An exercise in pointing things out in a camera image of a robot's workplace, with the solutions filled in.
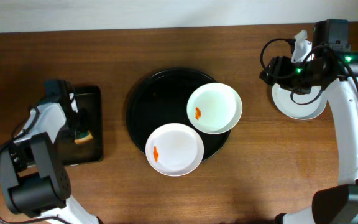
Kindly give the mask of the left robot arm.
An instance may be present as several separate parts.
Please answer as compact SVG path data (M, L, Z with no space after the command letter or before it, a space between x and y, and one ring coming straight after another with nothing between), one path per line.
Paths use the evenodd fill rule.
M103 158L100 100L41 100L0 145L0 186L7 208L28 223L101 223L74 198L66 165Z

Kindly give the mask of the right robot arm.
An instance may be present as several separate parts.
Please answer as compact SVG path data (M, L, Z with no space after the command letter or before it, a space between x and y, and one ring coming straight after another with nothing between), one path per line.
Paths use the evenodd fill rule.
M277 215L277 223L358 223L358 52L351 51L348 28L342 19L317 22L310 50L301 51L302 37L288 39L292 57L274 57L259 75L291 94L320 87L333 114L338 146L338 185L316 192L304 210Z

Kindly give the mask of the green orange sponge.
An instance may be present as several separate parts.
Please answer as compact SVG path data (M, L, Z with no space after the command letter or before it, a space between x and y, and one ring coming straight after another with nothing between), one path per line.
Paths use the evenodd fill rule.
M92 133L87 131L75 131L75 137L74 137L74 143L75 144L84 144L86 142L89 142L93 140Z

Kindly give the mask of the pale green plate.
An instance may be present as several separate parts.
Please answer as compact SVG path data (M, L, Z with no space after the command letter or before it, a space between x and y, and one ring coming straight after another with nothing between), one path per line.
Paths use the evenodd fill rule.
M309 120L318 117L325 109L327 98L319 86L314 86L309 94L291 97L291 92L278 84L272 87L272 99L275 106L284 115L298 120Z

